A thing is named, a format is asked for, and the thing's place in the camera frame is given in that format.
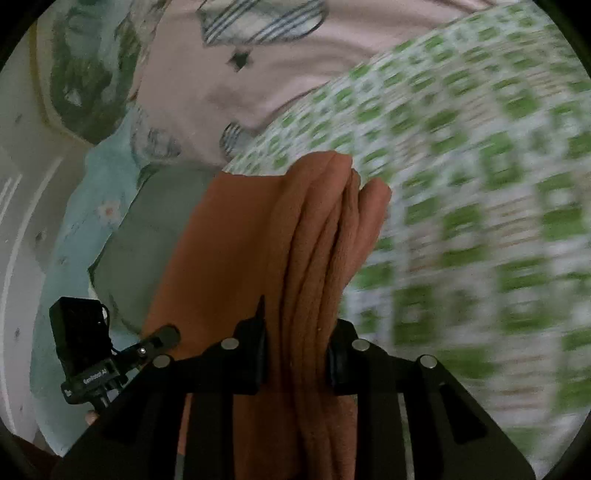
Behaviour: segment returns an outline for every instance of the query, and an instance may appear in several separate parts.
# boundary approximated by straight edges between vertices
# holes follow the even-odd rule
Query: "pink fabric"
[[[173,0],[151,47],[138,102],[180,141],[183,157],[226,163],[228,123],[260,131],[290,102],[380,51],[498,0],[329,0],[325,22],[292,43],[254,47],[251,65],[228,65],[234,47],[204,47],[194,0]]]

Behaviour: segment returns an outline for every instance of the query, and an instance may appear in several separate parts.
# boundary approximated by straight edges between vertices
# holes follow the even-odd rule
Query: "silver screw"
[[[166,368],[170,365],[170,357],[168,355],[157,356],[152,363],[156,368]]]
[[[435,368],[437,366],[437,359],[431,355],[423,355],[420,362],[425,368]]]
[[[362,338],[358,338],[357,340],[353,340],[351,346],[358,352],[365,352],[369,349],[369,342],[367,340],[363,340]]]
[[[235,350],[236,348],[238,348],[238,345],[240,345],[240,342],[238,341],[238,339],[234,337],[222,340],[222,348],[224,350]]]

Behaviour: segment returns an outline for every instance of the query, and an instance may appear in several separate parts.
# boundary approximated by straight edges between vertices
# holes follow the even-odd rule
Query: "white wall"
[[[29,367],[43,271],[88,149],[43,121],[30,45],[27,34],[0,72],[0,417],[29,441],[37,430]],[[6,178],[11,188],[18,181],[8,204]]]

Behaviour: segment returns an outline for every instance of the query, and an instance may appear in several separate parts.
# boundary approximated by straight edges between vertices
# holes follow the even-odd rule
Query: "green patterned fabric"
[[[340,314],[438,356],[528,456],[556,462],[591,406],[591,82],[531,2],[407,41],[297,102],[226,168],[353,156],[393,191]]]

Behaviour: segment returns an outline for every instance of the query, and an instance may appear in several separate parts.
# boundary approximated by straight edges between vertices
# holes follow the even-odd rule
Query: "light blue fabric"
[[[119,228],[138,193],[140,179],[152,169],[154,157],[145,154],[149,149],[135,148],[141,119],[141,112],[131,109],[117,131],[88,153],[86,174],[68,202],[41,294],[33,333],[30,386],[39,428],[59,455],[65,454],[84,431],[84,414],[89,405],[70,406],[61,395],[64,374],[55,352],[48,310],[60,297],[89,296],[88,268]],[[146,133],[150,147],[152,137],[157,137],[151,133]],[[137,341],[137,336],[116,319],[111,324],[111,337],[115,348]]]

